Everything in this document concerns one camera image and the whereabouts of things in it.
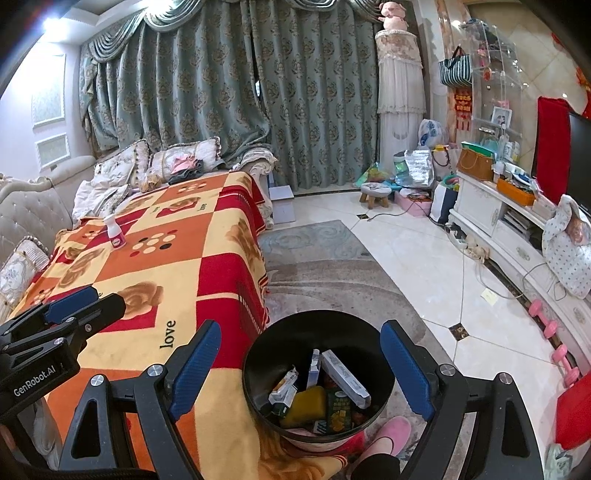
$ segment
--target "pink dumbbell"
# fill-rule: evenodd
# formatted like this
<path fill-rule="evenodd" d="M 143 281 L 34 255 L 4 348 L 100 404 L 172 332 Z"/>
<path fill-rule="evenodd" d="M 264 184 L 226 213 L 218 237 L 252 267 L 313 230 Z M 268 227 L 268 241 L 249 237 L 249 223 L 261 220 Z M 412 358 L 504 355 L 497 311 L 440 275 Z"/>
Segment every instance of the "pink dumbbell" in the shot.
<path fill-rule="evenodd" d="M 566 353 L 569 350 L 565 344 L 560 345 L 552 354 L 552 361 L 555 363 L 562 362 L 562 366 L 566 370 L 566 376 L 564 377 L 564 386 L 569 388 L 573 383 L 579 379 L 579 367 L 572 368 L 569 361 L 566 359 Z"/>
<path fill-rule="evenodd" d="M 542 302 L 541 300 L 534 300 L 531 302 L 530 308 L 528 309 L 528 313 L 532 317 L 538 317 L 542 323 L 546 326 L 544 329 L 544 336 L 546 338 L 550 338 L 556 333 L 556 329 L 558 328 L 558 322 L 556 320 L 548 320 L 544 312 L 542 312 Z"/>

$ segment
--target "patterned curtain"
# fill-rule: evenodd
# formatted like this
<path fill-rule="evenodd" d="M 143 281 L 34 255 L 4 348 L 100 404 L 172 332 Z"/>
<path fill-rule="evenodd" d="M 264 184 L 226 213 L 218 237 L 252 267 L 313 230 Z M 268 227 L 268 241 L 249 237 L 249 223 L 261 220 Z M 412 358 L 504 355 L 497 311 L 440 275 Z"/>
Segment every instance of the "patterned curtain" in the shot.
<path fill-rule="evenodd" d="M 293 189 L 357 180 L 375 161 L 378 27 L 345 1 L 329 12 L 284 0 L 249 9 L 277 180 Z"/>
<path fill-rule="evenodd" d="M 81 107 L 88 104 L 85 127 L 98 149 L 146 138 L 159 151 L 217 135 L 230 166 L 248 146 L 264 142 L 269 122 L 255 97 L 247 9 L 244 2 L 209 1 L 168 33 L 143 22 L 106 63 L 83 51 Z"/>

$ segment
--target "blanket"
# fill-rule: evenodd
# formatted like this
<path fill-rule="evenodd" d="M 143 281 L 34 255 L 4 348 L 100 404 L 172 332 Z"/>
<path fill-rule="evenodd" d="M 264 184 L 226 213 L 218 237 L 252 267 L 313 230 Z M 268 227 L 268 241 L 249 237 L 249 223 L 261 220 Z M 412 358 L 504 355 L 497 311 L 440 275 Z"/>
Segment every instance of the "blanket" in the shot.
<path fill-rule="evenodd" d="M 93 285 L 119 293 L 125 316 L 93 336 L 78 357 L 80 373 L 48 398 L 62 438 L 86 384 L 103 373 L 134 377 L 165 363 L 206 320 L 222 345 L 191 412 L 177 428 L 206 480 L 325 480 L 340 456 L 288 456 L 279 436 L 256 424 L 242 391 L 242 361 L 268 323 L 267 283 L 257 242 L 264 229 L 252 178 L 229 173 L 144 194 L 117 214 L 126 244 L 113 250 L 100 219 L 58 234 L 49 266 L 17 307 L 62 298 Z M 152 469 L 136 415 L 131 437 L 139 466 Z"/>

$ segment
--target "black trash bin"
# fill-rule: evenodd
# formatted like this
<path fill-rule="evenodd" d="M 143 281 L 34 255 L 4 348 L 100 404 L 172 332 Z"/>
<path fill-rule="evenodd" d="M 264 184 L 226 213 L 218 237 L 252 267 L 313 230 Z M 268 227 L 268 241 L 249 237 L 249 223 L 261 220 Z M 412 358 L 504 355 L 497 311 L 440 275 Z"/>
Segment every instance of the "black trash bin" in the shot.
<path fill-rule="evenodd" d="M 372 404 L 366 412 L 371 413 L 371 418 L 363 425 L 339 434 L 305 436 L 282 429 L 275 416 L 265 417 L 260 412 L 269 392 L 292 365 L 300 373 L 296 387 L 305 390 L 314 348 L 321 353 L 331 349 L 368 390 Z M 311 310 L 279 320 L 256 339 L 246 354 L 242 384 L 246 400 L 259 421 L 300 448 L 324 452 L 374 422 L 392 393 L 394 375 L 380 348 L 379 331 L 373 326 L 348 313 Z"/>

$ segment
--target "pink box on floor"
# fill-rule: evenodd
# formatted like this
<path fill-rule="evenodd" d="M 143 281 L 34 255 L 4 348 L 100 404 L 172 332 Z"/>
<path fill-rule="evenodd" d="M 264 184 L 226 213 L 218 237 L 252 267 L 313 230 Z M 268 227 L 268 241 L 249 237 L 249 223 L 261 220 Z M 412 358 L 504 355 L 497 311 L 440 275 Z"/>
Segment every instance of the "pink box on floor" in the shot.
<path fill-rule="evenodd" d="M 398 205 L 402 211 L 408 209 L 407 213 L 410 213 L 413 217 L 426 217 L 431 213 L 431 204 L 433 202 L 431 200 L 428 202 L 413 202 L 412 200 L 403 197 L 398 192 L 394 192 L 394 203 Z"/>

